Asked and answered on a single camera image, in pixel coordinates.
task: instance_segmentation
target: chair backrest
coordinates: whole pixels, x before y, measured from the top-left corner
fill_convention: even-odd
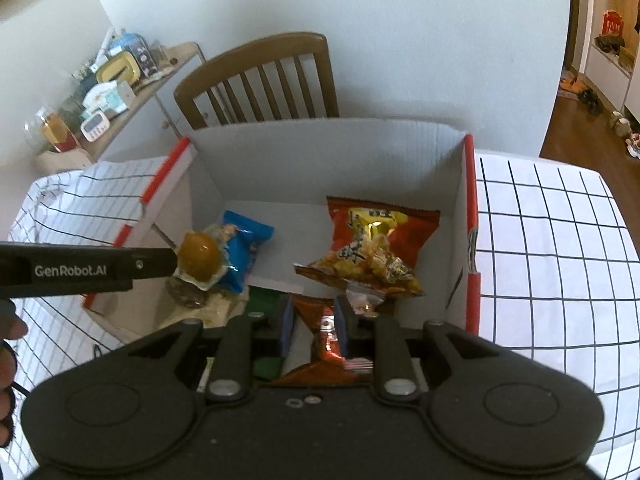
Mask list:
[[[298,113],[286,72],[282,66],[282,60],[293,58],[306,112],[310,118],[314,118],[316,117],[316,109],[311,98],[305,70],[300,61],[300,56],[304,56],[305,54],[313,54],[326,116],[339,117],[334,75],[331,70],[331,61],[329,58],[329,47],[326,38],[322,34],[316,34],[314,32],[277,34],[245,43],[244,45],[224,52],[208,60],[189,74],[176,87],[174,91],[175,101],[194,130],[207,127],[204,117],[194,102],[195,98],[205,92],[209,97],[220,124],[229,124],[230,122],[245,123],[247,122],[246,115],[229,82],[231,78],[239,75],[255,120],[264,121],[265,116],[263,110],[260,108],[254,89],[246,74],[247,71],[257,68],[273,119],[281,120],[282,114],[280,113],[273,88],[264,69],[266,64],[273,62],[290,116],[292,119],[298,119],[300,118],[300,114]],[[235,118],[231,117],[231,113],[225,114],[223,107],[226,103],[222,102],[221,104],[218,97],[216,97],[212,91],[212,89],[217,88],[220,83],[222,83],[225,89],[226,97],[228,98]]]

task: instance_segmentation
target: blue package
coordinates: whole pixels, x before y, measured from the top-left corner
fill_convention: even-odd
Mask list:
[[[218,282],[234,294],[244,289],[244,279],[254,264],[258,246],[273,236],[273,227],[251,220],[233,211],[225,211],[223,224],[236,226],[236,235],[226,244],[229,269]]]

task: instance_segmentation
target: metal bolt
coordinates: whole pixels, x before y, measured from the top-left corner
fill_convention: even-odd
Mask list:
[[[300,399],[287,399],[285,404],[290,408],[302,408],[305,405]]]
[[[409,379],[391,379],[385,383],[385,390],[388,394],[404,397],[411,395],[418,386]]]
[[[240,383],[232,379],[216,379],[209,385],[209,392],[217,397],[232,397],[240,390]]]
[[[318,395],[308,395],[305,397],[305,402],[307,404],[320,404],[322,402],[322,397]]]

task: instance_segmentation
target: white cardboard box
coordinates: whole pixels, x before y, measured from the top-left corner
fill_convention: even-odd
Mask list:
[[[332,243],[326,197],[344,196],[441,211],[440,226],[420,250],[416,275],[425,291],[399,301],[403,326],[447,319],[478,332],[480,275],[474,257],[478,203],[472,136],[445,124],[411,120],[332,119],[210,128],[183,139],[148,197],[145,219],[125,246],[157,246],[153,222],[180,241],[225,209],[275,227],[258,252],[254,280],[275,280],[310,296],[339,291],[294,273]],[[130,340],[152,332],[170,306],[164,280],[136,282],[95,301],[102,325]]]

